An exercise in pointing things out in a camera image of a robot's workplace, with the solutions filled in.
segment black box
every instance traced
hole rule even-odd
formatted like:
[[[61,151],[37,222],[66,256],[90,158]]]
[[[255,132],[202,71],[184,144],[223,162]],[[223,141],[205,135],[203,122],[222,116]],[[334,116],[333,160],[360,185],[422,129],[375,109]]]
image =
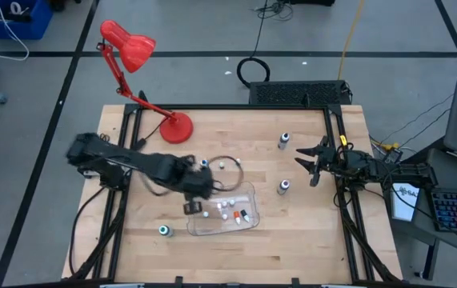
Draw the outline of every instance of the black box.
[[[349,105],[348,89],[343,80],[252,82],[250,104],[325,106]]]

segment transparent tray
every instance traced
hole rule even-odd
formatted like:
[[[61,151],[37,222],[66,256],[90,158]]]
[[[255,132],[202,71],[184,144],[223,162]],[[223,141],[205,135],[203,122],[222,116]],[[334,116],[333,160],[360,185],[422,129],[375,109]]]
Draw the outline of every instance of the transparent tray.
[[[230,204],[221,210],[218,203],[235,200],[235,205]],[[255,188],[249,182],[243,182],[241,186],[233,191],[219,192],[213,194],[210,199],[202,202],[203,211],[209,213],[209,217],[203,217],[203,213],[193,214],[187,219],[187,230],[194,236],[220,234],[231,231],[245,230],[256,227],[260,222],[260,215],[257,211],[255,201]],[[241,210],[245,210],[250,221],[244,220]],[[234,219],[234,212],[238,211],[241,215],[241,223],[237,224]],[[222,214],[228,216],[227,220],[222,219]]]

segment gray floor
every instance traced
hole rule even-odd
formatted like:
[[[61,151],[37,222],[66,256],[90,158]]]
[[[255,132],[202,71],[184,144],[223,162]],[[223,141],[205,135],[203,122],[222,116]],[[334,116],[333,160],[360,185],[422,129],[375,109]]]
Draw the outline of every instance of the gray floor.
[[[457,30],[457,1],[444,0]],[[91,0],[68,2],[55,14],[44,39],[28,42],[31,51],[68,51],[77,46]],[[101,22],[111,18],[132,33],[157,40],[157,51],[252,50],[259,19],[249,9],[263,0],[101,0],[85,51],[94,50]],[[357,1],[338,0],[331,7],[295,6],[289,22],[264,22],[260,50],[340,51]],[[0,51],[20,48],[0,41]],[[431,0],[367,0],[350,51],[457,52],[435,2]],[[133,90],[144,89],[156,103],[247,103],[248,90],[235,75],[241,58],[151,58],[127,75]],[[24,195],[56,99],[71,58],[0,59],[0,257]],[[339,58],[269,57],[271,79],[331,80]],[[457,58],[347,58],[343,77],[351,84],[354,103],[363,105],[371,135],[383,139],[391,131],[452,94]],[[248,64],[245,77],[263,79]],[[63,157],[75,134],[95,131],[104,104],[124,103],[101,58],[81,58],[39,179],[34,200],[16,247],[5,285],[59,280],[70,227],[83,180]],[[404,142],[448,108],[437,107],[390,140]],[[447,117],[408,143],[421,149],[443,134]],[[395,244],[405,279],[416,283],[457,286],[457,250],[442,245],[433,282],[415,278],[427,248],[404,235]]]

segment wooden table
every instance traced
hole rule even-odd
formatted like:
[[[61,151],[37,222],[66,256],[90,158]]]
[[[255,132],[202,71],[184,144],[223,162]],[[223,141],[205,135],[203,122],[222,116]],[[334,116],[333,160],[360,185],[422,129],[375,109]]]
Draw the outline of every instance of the wooden table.
[[[184,110],[194,122],[191,138],[179,145],[164,142],[157,132],[144,153],[194,154],[197,159],[228,154],[240,158],[245,180],[255,186],[260,223],[251,230],[192,236],[182,212],[184,198],[173,193],[155,197],[143,186],[138,174],[130,184],[128,207],[118,259],[116,282],[350,283],[346,247],[340,213],[332,202],[335,182],[321,173],[319,185],[309,187],[310,176],[294,157],[296,148],[317,145],[326,134],[323,112],[314,110]],[[104,106],[99,133],[118,142],[123,106]],[[336,122],[333,119],[336,133]],[[347,138],[355,149],[371,152],[361,106],[343,106]],[[151,111],[142,114],[139,137],[148,135],[162,120]],[[283,132],[291,134],[285,150],[277,143]],[[130,141],[130,132],[126,144]],[[214,167],[214,177],[226,184],[235,180],[235,165]],[[276,193],[283,179],[291,188],[283,196]],[[367,188],[381,193],[378,185]],[[98,180],[86,180],[81,205],[98,190]],[[98,241],[107,192],[96,198],[78,221],[74,266],[90,254]],[[368,242],[390,271],[401,278],[399,260],[392,238],[387,210],[376,195],[361,192],[360,204]],[[165,238],[158,227],[168,225],[174,237]],[[359,277],[364,278],[361,250],[355,242]],[[106,249],[106,275],[110,247]],[[69,276],[67,264],[63,277]]]

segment yellow cable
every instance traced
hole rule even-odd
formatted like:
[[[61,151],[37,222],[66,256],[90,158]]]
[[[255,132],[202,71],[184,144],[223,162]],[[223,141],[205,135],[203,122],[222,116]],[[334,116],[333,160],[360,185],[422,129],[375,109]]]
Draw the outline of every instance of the yellow cable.
[[[346,57],[347,49],[351,44],[351,39],[353,38],[353,33],[355,32],[355,27],[356,23],[358,23],[359,15],[362,13],[364,2],[365,0],[359,0],[358,11],[356,11],[355,20],[353,20],[353,24],[351,25],[351,31],[349,32],[349,36],[347,36],[346,45],[343,47],[342,57],[340,58],[339,77],[337,78],[338,80],[340,80],[340,76],[342,76],[343,59]]]

